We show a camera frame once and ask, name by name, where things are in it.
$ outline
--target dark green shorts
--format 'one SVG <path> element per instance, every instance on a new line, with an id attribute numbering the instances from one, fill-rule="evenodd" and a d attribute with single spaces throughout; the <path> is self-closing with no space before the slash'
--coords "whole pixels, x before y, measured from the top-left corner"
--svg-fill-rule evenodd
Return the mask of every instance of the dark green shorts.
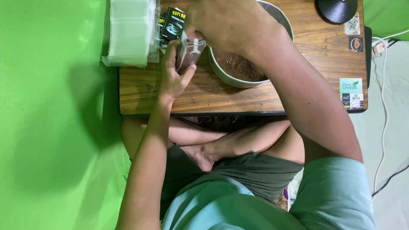
<path id="1" fill-rule="evenodd" d="M 248 153 L 237 158 L 216 162 L 212 172 L 228 176 L 246 186 L 256 197 L 274 204 L 274 200 L 303 169 L 293 161 L 259 153 Z M 168 149 L 165 180 L 161 196 L 161 220 L 178 192 L 203 176 L 196 163 L 174 145 Z"/>

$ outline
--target metal bowl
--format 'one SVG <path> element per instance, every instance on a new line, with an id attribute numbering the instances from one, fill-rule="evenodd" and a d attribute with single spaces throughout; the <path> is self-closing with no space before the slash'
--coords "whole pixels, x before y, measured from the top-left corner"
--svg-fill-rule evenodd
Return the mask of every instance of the metal bowl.
<path id="1" fill-rule="evenodd" d="M 291 27 L 290 22 L 288 21 L 288 18 L 285 16 L 285 14 L 279 8 L 277 8 L 276 6 L 274 6 L 273 4 L 269 2 L 260 1 L 260 0 L 256 0 L 256 1 L 263 7 L 263 9 L 265 9 L 281 25 L 284 26 L 284 28 L 288 32 L 288 35 L 294 41 L 294 34 L 292 32 L 292 27 Z M 211 47 L 209 47 L 209 59 L 210 59 L 210 64 L 214 72 L 217 74 L 217 76 L 219 76 L 220 79 L 222 79 L 225 83 L 231 86 L 247 89 L 247 88 L 254 88 L 256 86 L 259 86 L 263 83 L 270 81 L 270 80 L 258 81 L 258 82 L 243 81 L 243 80 L 239 80 L 239 79 L 236 79 L 228 75 L 224 70 L 222 70 L 219 64 L 217 64 Z"/>

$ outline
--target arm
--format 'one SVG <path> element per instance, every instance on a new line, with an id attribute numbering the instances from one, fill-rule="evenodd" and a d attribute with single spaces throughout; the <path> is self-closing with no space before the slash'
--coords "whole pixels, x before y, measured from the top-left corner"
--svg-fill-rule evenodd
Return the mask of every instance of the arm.
<path id="1" fill-rule="evenodd" d="M 172 104 L 189 84 L 196 66 L 179 76 L 176 47 L 170 42 L 162 60 L 158 99 L 129 170 L 116 230 L 159 229 L 160 196 L 166 169 L 169 117 Z"/>
<path id="2" fill-rule="evenodd" d="M 339 96 L 297 50 L 284 27 L 256 1 L 196 1 L 187 11 L 185 27 L 189 39 L 203 36 L 210 46 L 240 54 L 266 73 L 289 120 L 303 136 L 306 163 L 329 156 L 362 162 L 354 127 Z"/>

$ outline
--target wooden table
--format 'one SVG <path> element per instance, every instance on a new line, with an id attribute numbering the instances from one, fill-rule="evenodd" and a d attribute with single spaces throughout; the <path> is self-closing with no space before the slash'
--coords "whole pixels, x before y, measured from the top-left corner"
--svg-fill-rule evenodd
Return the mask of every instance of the wooden table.
<path id="1" fill-rule="evenodd" d="M 267 0 L 280 8 L 294 30 L 299 51 L 339 92 L 340 78 L 362 78 L 364 110 L 368 108 L 365 52 L 352 52 L 343 25 L 324 22 L 314 0 Z M 169 6 L 185 10 L 191 0 L 162 0 L 163 11 Z M 364 37 L 362 0 L 358 0 L 361 35 Z M 274 86 L 268 82 L 252 89 L 227 85 L 217 77 L 206 48 L 197 63 L 197 71 L 185 92 L 175 100 L 172 116 L 282 115 L 283 105 Z M 119 103 L 124 116 L 149 116 L 157 97 L 160 64 L 146 69 L 119 69 Z"/>

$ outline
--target stack of plastic bags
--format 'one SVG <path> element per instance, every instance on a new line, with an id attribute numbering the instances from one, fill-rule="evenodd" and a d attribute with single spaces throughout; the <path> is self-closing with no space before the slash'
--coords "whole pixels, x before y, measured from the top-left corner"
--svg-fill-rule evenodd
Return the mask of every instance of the stack of plastic bags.
<path id="1" fill-rule="evenodd" d="M 144 68 L 159 62 L 160 0 L 111 0 L 111 34 L 107 66 Z"/>

